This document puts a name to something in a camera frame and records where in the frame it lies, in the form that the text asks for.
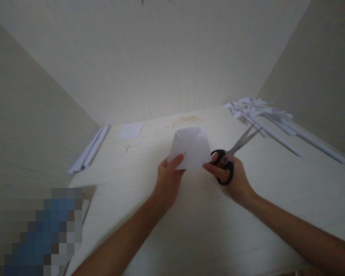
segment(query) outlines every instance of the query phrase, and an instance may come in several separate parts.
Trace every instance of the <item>white wall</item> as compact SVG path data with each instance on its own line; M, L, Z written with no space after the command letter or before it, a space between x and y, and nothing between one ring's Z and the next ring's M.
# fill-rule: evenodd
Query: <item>white wall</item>
M258 96L345 152L345 0L312 0Z
M256 96L310 0L0 0L0 23L100 125Z
M67 187L97 129L0 25L0 187Z

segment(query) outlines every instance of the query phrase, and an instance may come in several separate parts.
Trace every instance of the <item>black scissor handle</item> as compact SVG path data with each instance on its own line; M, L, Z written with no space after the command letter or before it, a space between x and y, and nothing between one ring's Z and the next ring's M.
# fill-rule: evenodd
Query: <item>black scissor handle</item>
M224 151L223 149L217 149L214 150L213 152L211 152L211 155L213 155L214 153L218 153L218 157L216 159L215 162L212 163L212 165L217 165L221 159L225 156L226 151ZM222 167L222 169L224 170L229 170L230 171L230 175L229 178L227 179L227 181L225 183L223 183L219 178L217 178L217 181L224 186L227 186L230 184L231 180L233 179L234 176L234 164L231 161L227 161L227 163Z

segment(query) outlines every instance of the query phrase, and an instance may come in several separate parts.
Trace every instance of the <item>pixelated blur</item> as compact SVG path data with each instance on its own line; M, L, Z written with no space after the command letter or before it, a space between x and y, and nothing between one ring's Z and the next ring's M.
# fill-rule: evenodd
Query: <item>pixelated blur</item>
M54 276L82 245L82 189L0 189L0 276Z

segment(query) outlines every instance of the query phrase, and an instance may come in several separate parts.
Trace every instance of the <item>scissors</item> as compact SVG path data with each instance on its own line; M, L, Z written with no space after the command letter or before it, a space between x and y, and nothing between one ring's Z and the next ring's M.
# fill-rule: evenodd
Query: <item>scissors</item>
M214 150L213 152L211 152L211 156L214 153L218 153L218 157L216 159L215 162L212 163L212 165L217 165L225 156L227 155L231 155L234 156L234 154L240 150L245 144L247 144L254 136L256 136L256 134L261 130L257 130L256 132L252 133L251 135L248 136L248 133L250 133L250 131L252 130L253 125L248 128L248 130L240 137L240 139L236 142L236 144L228 151L226 152L223 149L217 149ZM230 161L230 158L228 158L225 162L225 164L223 165L222 169L226 170L228 169L230 171L230 176L229 179L223 183L219 178L217 178L217 181L221 184L221 185L229 185L229 183L231 182L231 180L233 179L234 176L234 164Z

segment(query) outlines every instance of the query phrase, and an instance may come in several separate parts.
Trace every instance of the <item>small white paper square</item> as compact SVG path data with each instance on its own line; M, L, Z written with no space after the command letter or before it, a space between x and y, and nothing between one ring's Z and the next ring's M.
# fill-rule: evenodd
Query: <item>small white paper square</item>
M141 130L143 128L143 125L144 125L144 123L125 124L123 126L123 129L119 133L118 138L121 138L121 139L138 138L138 136L141 133Z
M207 133L194 126L175 132L168 162L184 153L184 159L176 169L201 168L203 163L211 161L211 151Z

